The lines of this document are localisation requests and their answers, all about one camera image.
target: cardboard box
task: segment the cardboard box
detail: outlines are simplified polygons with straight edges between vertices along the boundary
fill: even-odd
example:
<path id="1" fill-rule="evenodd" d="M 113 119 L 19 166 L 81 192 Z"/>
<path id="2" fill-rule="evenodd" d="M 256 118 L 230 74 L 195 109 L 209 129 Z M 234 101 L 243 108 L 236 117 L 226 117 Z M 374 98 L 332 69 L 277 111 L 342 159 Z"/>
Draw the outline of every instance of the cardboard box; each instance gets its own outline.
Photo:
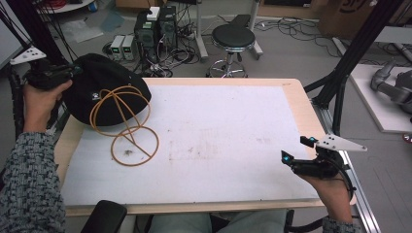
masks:
<path id="1" fill-rule="evenodd" d="M 127 9 L 149 9 L 150 7 L 161 7 L 167 0 L 116 0 L 116 7 Z"/>
<path id="2" fill-rule="evenodd" d="M 374 9 L 372 0 L 330 0 L 319 20 L 322 35 L 353 39 Z"/>

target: copper wire loop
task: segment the copper wire loop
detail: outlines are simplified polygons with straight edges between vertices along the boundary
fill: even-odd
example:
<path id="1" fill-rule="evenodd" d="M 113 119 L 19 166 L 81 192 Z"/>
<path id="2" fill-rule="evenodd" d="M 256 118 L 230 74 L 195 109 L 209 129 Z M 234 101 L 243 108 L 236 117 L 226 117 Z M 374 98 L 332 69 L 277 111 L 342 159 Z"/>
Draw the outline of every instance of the copper wire loop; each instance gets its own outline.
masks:
<path id="1" fill-rule="evenodd" d="M 131 88 L 135 92 L 130 91 L 130 90 L 124 90 L 126 88 L 127 89 Z M 143 122 L 139 121 L 136 114 L 134 114 L 133 111 L 130 109 L 130 107 L 120 98 L 120 96 L 124 95 L 124 94 L 135 95 L 135 96 L 138 96 L 138 97 L 140 97 L 140 98 L 142 98 L 143 100 L 146 101 L 149 111 L 148 111 L 148 114 L 146 115 L 146 117 L 144 118 Z M 120 87 L 118 87 L 114 90 L 102 89 L 102 90 L 100 90 L 100 96 L 104 96 L 104 97 L 93 107 L 93 109 L 90 112 L 90 116 L 89 116 L 90 125 L 96 132 L 98 132 L 101 135 L 108 136 L 108 137 L 115 137 L 115 139 L 112 142 L 111 149 L 110 149 L 113 159 L 115 159 L 115 161 L 117 161 L 119 164 L 121 164 L 123 166 L 129 166 L 129 167 L 138 166 L 138 165 L 144 164 L 144 163 L 148 162 L 149 160 L 151 160 L 155 156 L 155 154 L 157 153 L 158 146 L 159 146 L 159 139 L 158 139 L 157 134 L 151 128 L 149 128 L 147 126 L 144 126 L 146 121 L 148 121 L 149 116 L 151 114 L 151 110 L 152 110 L 151 104 L 149 103 L 148 99 L 146 99 L 142 95 L 142 92 L 138 88 L 136 88 L 132 85 L 120 86 Z M 126 125 L 126 128 L 124 130 L 122 130 L 119 134 L 105 133 L 105 132 L 101 131 L 96 125 L 96 119 L 97 119 L 97 114 L 99 112 L 99 109 L 102 106 L 102 104 L 104 103 L 104 101 L 108 100 L 109 98 L 113 98 L 115 100 L 115 103 L 116 103 L 116 106 L 118 107 L 121 118 L 123 119 L 123 122 Z M 137 122 L 136 126 L 129 126 L 129 124 L 127 123 L 127 119 L 124 116 L 124 113 L 123 113 L 123 111 L 120 107 L 120 104 L 123 104 L 126 107 L 126 109 L 131 113 L 134 120 Z M 156 147 L 155 147 L 155 149 L 152 153 L 149 153 L 149 152 L 145 151 L 143 148 L 141 148 L 137 144 L 136 140 L 134 139 L 133 133 L 136 132 L 139 129 L 146 129 L 146 130 L 149 130 L 151 133 L 154 134 L 155 139 L 156 139 Z M 127 139 L 127 141 L 129 141 L 133 146 L 135 146 L 142 153 L 144 153 L 147 156 L 147 158 L 145 160 L 141 161 L 141 162 L 138 162 L 138 163 L 124 163 L 121 160 L 119 160 L 116 157 L 115 152 L 114 152 L 114 146 L 115 146 L 116 140 L 119 137 L 124 137 L 125 139 Z"/>

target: whiteboard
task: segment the whiteboard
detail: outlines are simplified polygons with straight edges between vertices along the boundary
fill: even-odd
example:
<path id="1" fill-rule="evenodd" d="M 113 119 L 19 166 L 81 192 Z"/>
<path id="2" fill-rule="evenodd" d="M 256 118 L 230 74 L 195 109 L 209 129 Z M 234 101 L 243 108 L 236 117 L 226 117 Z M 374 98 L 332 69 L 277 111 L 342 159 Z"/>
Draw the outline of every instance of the whiteboard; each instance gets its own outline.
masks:
<path id="1" fill-rule="evenodd" d="M 281 150 L 309 157 L 281 87 L 151 85 L 150 90 L 152 113 L 145 125 L 159 137 L 157 154 L 143 165 L 121 166 L 111 158 L 113 138 L 86 127 L 62 187 L 67 206 L 102 199 L 176 204 L 319 198 L 281 162 Z M 124 125 L 103 129 L 120 132 Z M 147 150 L 155 147 L 147 132 L 136 141 Z M 119 155 L 124 161 L 142 157 Z"/>

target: hand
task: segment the hand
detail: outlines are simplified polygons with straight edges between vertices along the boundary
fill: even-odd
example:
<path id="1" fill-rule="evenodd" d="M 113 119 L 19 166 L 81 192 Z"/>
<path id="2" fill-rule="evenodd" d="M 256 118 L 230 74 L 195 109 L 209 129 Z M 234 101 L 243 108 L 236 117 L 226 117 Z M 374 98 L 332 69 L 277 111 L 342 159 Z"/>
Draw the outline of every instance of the hand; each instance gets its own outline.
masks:
<path id="1" fill-rule="evenodd" d="M 307 176 L 300 177 L 316 189 L 330 218 L 342 222 L 353 222 L 349 204 L 351 200 L 349 200 L 346 184 L 340 174 L 333 179 L 324 180 Z"/>
<path id="2" fill-rule="evenodd" d="M 27 84 L 23 90 L 26 110 L 23 132 L 46 132 L 55 102 L 70 85 L 71 80 L 52 90 L 40 90 Z"/>

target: black chair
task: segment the black chair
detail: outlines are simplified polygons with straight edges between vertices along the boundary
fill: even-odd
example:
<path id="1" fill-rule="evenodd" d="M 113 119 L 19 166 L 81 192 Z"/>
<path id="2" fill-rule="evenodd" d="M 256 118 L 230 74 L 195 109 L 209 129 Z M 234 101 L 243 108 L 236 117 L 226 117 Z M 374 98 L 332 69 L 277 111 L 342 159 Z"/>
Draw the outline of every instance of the black chair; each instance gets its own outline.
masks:
<path id="1" fill-rule="evenodd" d="M 216 27 L 212 31 L 212 42 L 215 46 L 227 51 L 226 59 L 219 60 L 209 67 L 206 77 L 213 78 L 247 78 L 245 67 L 240 63 L 239 52 L 251 49 L 255 44 L 255 34 L 243 25 L 230 23 Z M 238 61 L 233 60 L 237 52 Z"/>
<path id="2" fill-rule="evenodd" d="M 126 215 L 126 207 L 112 201 L 99 201 L 82 233 L 117 233 Z"/>

